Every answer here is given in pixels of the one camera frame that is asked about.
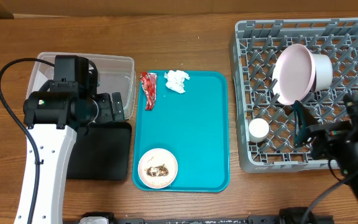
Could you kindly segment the white round plate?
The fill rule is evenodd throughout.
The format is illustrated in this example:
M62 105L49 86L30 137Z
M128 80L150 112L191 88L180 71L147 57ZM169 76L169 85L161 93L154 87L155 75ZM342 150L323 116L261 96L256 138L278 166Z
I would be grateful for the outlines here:
M313 54L301 44L287 47L278 57L272 78L273 93L283 105L302 100L311 90L316 76Z

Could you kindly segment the grey round bowl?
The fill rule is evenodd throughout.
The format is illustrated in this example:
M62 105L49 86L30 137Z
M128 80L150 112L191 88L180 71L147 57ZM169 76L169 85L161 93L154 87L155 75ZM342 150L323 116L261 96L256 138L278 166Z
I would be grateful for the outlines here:
M266 120L262 118L256 118L250 121L249 126L249 141L262 142L269 135L270 126Z

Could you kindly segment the red snack wrapper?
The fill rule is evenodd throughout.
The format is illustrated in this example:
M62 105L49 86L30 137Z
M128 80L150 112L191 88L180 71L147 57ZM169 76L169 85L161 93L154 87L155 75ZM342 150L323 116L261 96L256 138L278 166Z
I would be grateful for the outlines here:
M157 80L158 75L151 72L141 72L140 73L140 82L144 94L146 96L146 106L147 111L151 111L155 106L156 101L156 91L157 91Z

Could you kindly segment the white cup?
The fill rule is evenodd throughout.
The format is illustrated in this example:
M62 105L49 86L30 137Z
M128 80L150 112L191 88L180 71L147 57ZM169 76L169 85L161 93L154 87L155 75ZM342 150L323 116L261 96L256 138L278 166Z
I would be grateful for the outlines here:
M330 58L323 54L313 54L315 61L315 79L312 91L321 91L331 86L333 80L333 68Z

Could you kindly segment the small dish with food scraps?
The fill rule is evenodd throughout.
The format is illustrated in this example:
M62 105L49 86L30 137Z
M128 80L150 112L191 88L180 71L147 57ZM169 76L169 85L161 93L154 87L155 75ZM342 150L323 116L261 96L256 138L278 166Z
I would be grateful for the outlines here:
M177 159L166 149L151 149L140 158L138 163L139 178L151 189L168 187L176 179L177 174Z

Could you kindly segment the white tissue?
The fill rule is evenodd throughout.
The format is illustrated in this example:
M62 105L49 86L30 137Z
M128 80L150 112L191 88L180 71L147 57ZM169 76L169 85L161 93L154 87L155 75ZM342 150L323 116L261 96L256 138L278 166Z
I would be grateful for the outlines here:
M184 81L189 80L190 76L181 70L169 70L164 73L164 78L167 80L165 86L168 89L182 94L185 92Z

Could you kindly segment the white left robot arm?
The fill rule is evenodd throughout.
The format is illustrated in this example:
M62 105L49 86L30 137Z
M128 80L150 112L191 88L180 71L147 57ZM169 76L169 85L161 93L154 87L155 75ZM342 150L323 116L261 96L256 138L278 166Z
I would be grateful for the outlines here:
M74 53L35 59L23 106L27 157L16 223L62 223L77 130L124 121L120 93L101 91L106 59Z

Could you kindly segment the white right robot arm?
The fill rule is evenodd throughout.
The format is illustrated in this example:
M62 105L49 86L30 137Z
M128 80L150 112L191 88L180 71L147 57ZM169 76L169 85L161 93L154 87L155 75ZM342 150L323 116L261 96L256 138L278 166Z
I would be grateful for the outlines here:
M300 223L317 223L311 213L312 209L341 185L348 185L358 200L358 94L346 94L343 101L349 119L327 124L319 124L300 101L293 104L294 145L300 147L309 144L314 160L335 160L343 175L343 179L338 180L311 203Z

